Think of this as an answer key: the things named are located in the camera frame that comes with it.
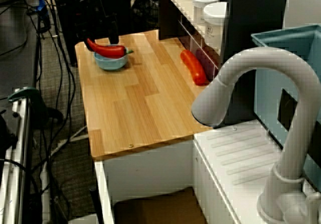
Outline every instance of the faucet handle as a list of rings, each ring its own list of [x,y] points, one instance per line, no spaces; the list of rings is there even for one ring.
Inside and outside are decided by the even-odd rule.
[[[321,204],[321,194],[320,192],[315,192],[305,199],[305,204],[307,207],[307,216],[306,216],[306,224],[317,224],[317,212],[318,208]]]

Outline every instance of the faucet head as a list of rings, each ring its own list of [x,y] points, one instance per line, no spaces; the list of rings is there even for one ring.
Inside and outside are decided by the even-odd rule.
[[[218,75],[207,88],[193,102],[192,114],[201,124],[216,127],[226,115],[234,84],[225,85]]]

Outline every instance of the white shelf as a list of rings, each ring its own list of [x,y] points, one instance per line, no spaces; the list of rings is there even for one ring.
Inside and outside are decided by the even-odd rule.
[[[205,38],[205,23],[196,24],[193,21],[193,0],[171,0],[181,13],[188,19],[198,33]],[[221,55],[221,49],[215,49],[218,55]]]

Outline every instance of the white faucet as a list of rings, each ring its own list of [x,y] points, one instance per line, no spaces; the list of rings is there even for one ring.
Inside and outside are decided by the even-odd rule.
[[[317,224],[321,194],[305,196],[302,173],[321,106],[321,84],[305,61],[286,50],[272,47],[257,47],[235,54],[196,98],[192,114],[204,125],[219,125],[227,112],[236,81],[256,68],[273,69],[288,76],[299,96],[281,157],[259,196],[258,212],[268,224]]]

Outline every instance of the white jar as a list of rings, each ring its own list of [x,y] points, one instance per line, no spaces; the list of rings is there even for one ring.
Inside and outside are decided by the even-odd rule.
[[[220,0],[193,0],[193,21],[196,24],[204,23],[203,9],[211,3],[219,2]]]
[[[214,50],[221,49],[226,6],[226,2],[218,2],[204,7],[205,43]]]

